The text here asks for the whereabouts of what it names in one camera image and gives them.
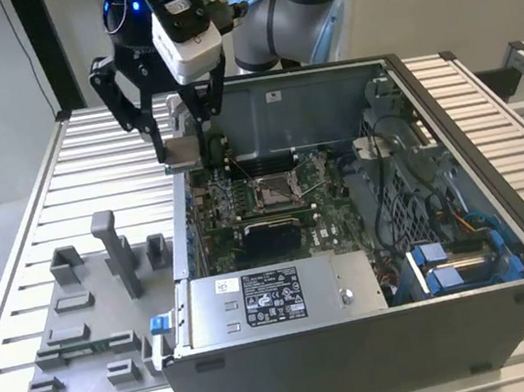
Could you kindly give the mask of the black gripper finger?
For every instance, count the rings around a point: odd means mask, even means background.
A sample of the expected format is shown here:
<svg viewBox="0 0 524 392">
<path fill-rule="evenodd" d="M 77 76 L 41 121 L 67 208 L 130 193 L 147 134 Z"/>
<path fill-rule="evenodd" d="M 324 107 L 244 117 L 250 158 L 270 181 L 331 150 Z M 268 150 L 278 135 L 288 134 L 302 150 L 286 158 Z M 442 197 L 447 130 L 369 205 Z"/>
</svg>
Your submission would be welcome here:
<svg viewBox="0 0 524 392">
<path fill-rule="evenodd" d="M 154 60 L 155 52 L 150 48 L 96 58 L 90 69 L 89 83 L 119 126 L 126 132 L 137 130 L 143 140 L 151 142 L 158 162 L 164 164 L 167 150 L 152 112 Z M 116 81 L 118 72 L 138 88 L 139 105 L 128 99 L 119 87 Z"/>
<path fill-rule="evenodd" d="M 208 154 L 209 147 L 205 140 L 203 124 L 213 117 L 213 115 L 219 115 L 221 112 L 225 63 L 225 53 L 224 50 L 222 50 L 217 65 L 209 72 L 210 78 L 206 86 L 207 89 L 203 94 L 197 91 L 196 82 L 184 86 L 180 85 L 178 89 L 178 94 L 182 102 L 196 122 L 195 135 L 199 142 L 199 155 L 205 167 L 209 165 L 210 160 Z"/>
</svg>

